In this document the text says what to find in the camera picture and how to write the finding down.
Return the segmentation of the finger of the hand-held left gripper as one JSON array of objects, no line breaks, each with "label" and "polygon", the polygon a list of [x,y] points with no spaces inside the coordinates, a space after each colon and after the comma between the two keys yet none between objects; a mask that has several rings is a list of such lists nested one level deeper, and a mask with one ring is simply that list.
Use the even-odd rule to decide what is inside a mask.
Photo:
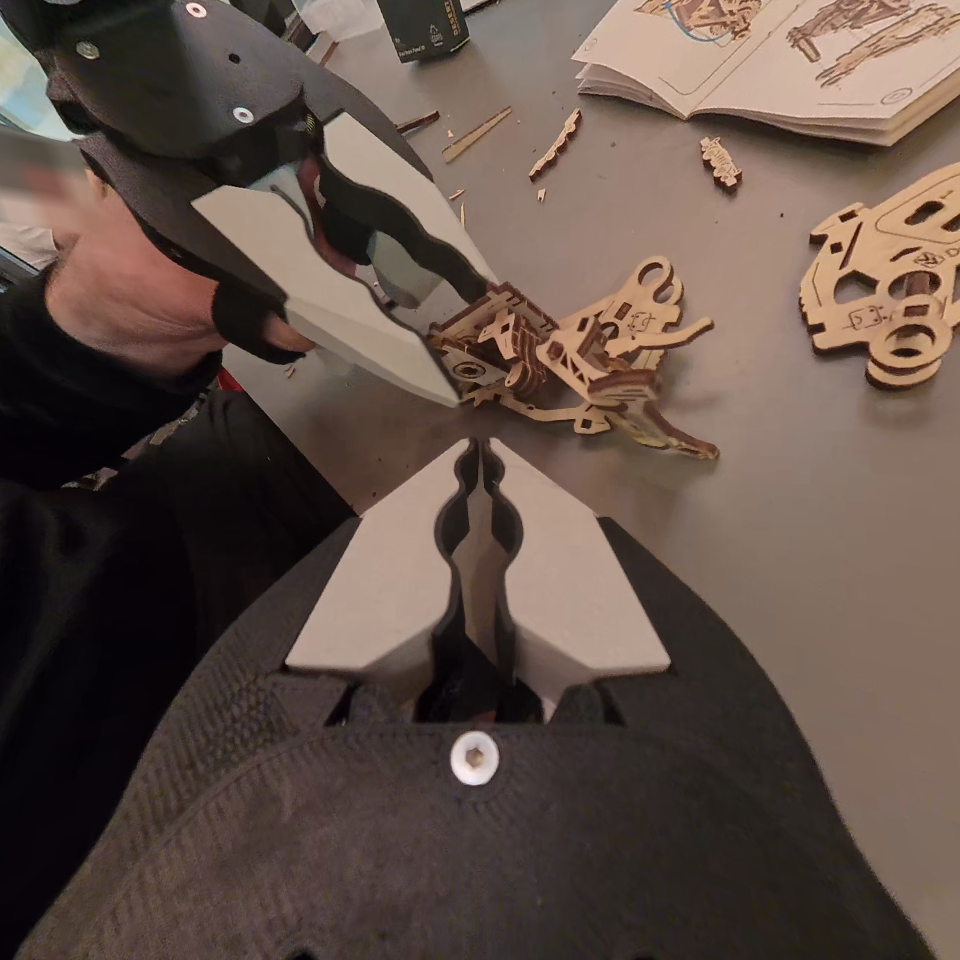
[{"label": "finger of the hand-held left gripper", "polygon": [[322,258],[301,214],[280,194],[220,186],[192,205],[281,289],[296,332],[426,401],[460,403],[421,335],[394,320],[363,281]]},{"label": "finger of the hand-held left gripper", "polygon": [[351,114],[322,127],[320,195],[331,244],[364,254],[388,299],[414,309],[446,282],[471,304],[498,280],[428,174]]}]

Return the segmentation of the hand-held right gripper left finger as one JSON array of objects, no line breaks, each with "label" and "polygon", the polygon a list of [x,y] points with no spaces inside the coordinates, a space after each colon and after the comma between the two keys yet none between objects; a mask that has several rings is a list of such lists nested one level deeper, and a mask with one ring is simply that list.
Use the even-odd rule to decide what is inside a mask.
[{"label": "hand-held right gripper left finger", "polygon": [[435,636],[462,617],[452,555],[478,470],[478,440],[457,440],[362,514],[286,668],[376,686],[418,715],[437,678]]}]

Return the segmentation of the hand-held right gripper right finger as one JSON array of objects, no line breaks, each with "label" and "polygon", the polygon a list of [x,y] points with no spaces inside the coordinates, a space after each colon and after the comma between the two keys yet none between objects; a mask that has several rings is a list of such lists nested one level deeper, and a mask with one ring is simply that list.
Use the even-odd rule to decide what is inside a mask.
[{"label": "hand-held right gripper right finger", "polygon": [[495,607],[508,675],[551,714],[571,687],[666,672],[670,656],[599,516],[497,438],[482,463],[508,556]]}]

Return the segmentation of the wooden buggy model frame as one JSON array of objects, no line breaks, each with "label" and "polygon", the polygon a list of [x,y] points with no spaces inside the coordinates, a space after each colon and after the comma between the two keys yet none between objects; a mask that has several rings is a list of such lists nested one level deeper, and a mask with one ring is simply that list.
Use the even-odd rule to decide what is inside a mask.
[{"label": "wooden buggy model frame", "polygon": [[660,406],[666,354],[714,329],[709,317],[682,324],[684,295],[663,257],[640,262],[616,293],[560,319],[503,283],[431,325],[427,344],[462,402],[570,423],[581,436],[616,429],[643,447],[715,462],[719,448],[671,424]]}]

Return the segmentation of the person's left forearm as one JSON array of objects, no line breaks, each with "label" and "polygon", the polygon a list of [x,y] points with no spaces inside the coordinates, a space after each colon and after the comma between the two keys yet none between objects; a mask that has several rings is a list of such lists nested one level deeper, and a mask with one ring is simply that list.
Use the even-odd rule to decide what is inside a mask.
[{"label": "person's left forearm", "polygon": [[158,378],[70,337],[45,303],[53,269],[1,295],[1,479],[49,491],[111,465],[208,390],[222,352]]}]

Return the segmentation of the black model kit box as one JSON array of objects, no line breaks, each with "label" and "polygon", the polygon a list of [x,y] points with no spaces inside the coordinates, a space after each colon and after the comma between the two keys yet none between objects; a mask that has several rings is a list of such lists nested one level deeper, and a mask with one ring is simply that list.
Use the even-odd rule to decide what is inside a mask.
[{"label": "black model kit box", "polygon": [[470,40],[460,1],[377,1],[403,65],[453,54]]}]

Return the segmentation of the person's left hand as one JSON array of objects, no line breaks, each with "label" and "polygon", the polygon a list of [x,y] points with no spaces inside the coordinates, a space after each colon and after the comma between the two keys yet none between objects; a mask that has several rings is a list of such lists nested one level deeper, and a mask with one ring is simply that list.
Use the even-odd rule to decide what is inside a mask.
[{"label": "person's left hand", "polygon": [[179,378],[227,340],[212,318],[218,284],[172,262],[114,191],[85,211],[45,287],[56,325],[75,341],[153,378]]}]

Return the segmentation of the thin wooden wedge stick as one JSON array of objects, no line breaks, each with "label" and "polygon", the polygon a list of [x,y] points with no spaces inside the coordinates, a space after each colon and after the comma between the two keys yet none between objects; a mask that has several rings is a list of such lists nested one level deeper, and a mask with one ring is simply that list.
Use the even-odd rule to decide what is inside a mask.
[{"label": "thin wooden wedge stick", "polygon": [[488,117],[478,126],[452,140],[441,151],[441,158],[445,164],[450,164],[458,159],[462,154],[470,149],[479,139],[483,138],[492,131],[499,123],[507,119],[513,112],[510,105],[500,109],[496,114]]}]

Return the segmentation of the scattered small wooden offcuts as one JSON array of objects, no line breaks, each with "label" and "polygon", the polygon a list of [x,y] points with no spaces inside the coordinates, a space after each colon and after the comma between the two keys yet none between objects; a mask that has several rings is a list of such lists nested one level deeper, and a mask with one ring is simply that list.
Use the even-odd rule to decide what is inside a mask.
[{"label": "scattered small wooden offcuts", "polygon": [[529,180],[533,152],[520,133],[520,125],[507,118],[453,156],[453,148],[466,137],[446,131],[439,173],[448,202],[466,228],[474,214],[478,221],[495,214],[512,221],[544,204],[546,188]]}]

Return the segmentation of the open instruction booklet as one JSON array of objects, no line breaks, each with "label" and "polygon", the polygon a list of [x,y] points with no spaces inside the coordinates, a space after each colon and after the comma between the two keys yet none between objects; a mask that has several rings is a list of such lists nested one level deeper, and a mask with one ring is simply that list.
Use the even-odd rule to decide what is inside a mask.
[{"label": "open instruction booklet", "polygon": [[890,147],[958,97],[957,1],[621,1],[578,91]]}]

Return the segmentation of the wooden buggy side panel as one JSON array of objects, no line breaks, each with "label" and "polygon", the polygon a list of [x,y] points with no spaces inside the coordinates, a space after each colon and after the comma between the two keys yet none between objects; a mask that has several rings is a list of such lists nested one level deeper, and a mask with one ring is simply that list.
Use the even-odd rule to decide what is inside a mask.
[{"label": "wooden buggy side panel", "polygon": [[863,349],[881,390],[934,378],[958,336],[959,164],[874,206],[845,206],[809,240],[818,251],[798,306],[814,352]]}]

